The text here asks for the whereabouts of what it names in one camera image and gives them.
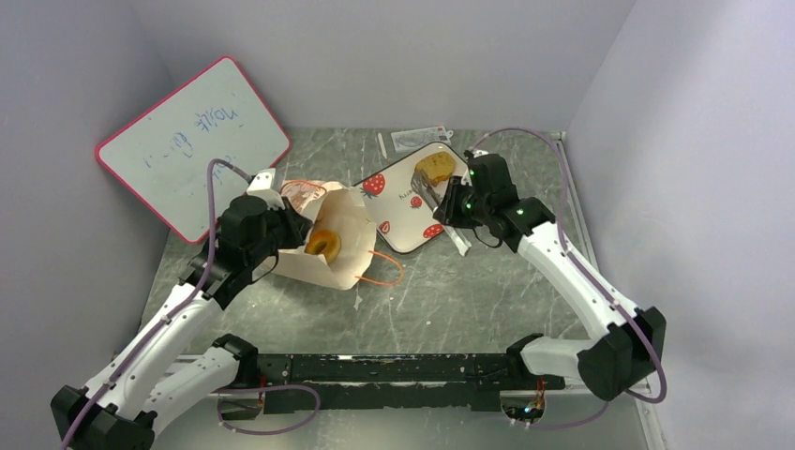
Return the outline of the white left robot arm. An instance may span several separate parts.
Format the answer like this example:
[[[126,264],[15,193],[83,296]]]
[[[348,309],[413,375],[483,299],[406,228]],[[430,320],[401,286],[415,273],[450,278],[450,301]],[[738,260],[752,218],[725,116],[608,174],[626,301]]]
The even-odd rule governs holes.
[[[81,388],[63,386],[51,409],[64,449],[148,449],[177,417],[219,389],[261,380],[258,350],[228,334],[196,361],[167,369],[196,334],[254,281],[282,249],[304,245],[312,227],[289,202],[235,198],[158,315]]]

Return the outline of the white paper bag orange handles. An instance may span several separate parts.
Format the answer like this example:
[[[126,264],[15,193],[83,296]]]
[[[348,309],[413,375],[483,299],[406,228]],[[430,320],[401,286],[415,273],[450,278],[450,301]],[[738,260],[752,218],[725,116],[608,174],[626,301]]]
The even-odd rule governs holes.
[[[375,250],[375,221],[352,188],[333,181],[293,179],[284,182],[280,193],[310,220],[310,230],[299,248],[279,252],[275,274],[341,291],[360,281],[394,286],[403,279],[403,266]],[[376,257],[397,268],[394,280],[366,276]]]

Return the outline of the yellow fake bread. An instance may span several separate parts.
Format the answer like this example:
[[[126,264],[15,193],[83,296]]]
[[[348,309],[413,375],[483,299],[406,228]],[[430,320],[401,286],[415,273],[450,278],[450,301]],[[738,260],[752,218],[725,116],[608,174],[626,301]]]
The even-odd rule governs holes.
[[[416,173],[423,173],[433,187],[447,181],[455,172],[456,161],[447,152],[437,152],[419,160],[414,167]]]

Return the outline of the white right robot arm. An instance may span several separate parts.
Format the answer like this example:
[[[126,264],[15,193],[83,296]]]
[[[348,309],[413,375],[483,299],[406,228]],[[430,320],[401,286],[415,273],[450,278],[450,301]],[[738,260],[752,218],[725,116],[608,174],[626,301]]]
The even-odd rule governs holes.
[[[433,213],[457,229],[486,227],[493,237],[536,268],[574,310],[587,336],[581,340],[528,337],[511,349],[506,377],[518,388],[540,376],[582,381],[611,401],[661,364],[667,321],[617,292],[573,247],[543,202],[518,196],[506,160],[476,151],[463,176],[448,181]]]

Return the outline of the ring doughnut fake bread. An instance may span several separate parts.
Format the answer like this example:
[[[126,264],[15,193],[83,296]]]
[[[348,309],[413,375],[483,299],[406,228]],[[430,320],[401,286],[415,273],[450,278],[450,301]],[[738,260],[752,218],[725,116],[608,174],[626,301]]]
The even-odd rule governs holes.
[[[304,247],[306,254],[323,256],[328,264],[336,260],[340,251],[341,238],[337,232],[330,230],[314,231]]]

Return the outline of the metal tongs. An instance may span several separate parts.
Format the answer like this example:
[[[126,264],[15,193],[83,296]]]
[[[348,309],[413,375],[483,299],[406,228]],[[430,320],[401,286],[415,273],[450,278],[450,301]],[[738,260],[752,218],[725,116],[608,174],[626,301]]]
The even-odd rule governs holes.
[[[425,202],[431,213],[435,213],[441,205],[442,198],[435,191],[424,170],[415,169],[411,179],[412,189]],[[442,225],[444,232],[457,248],[460,256],[465,257],[472,247],[471,242],[451,226]]]

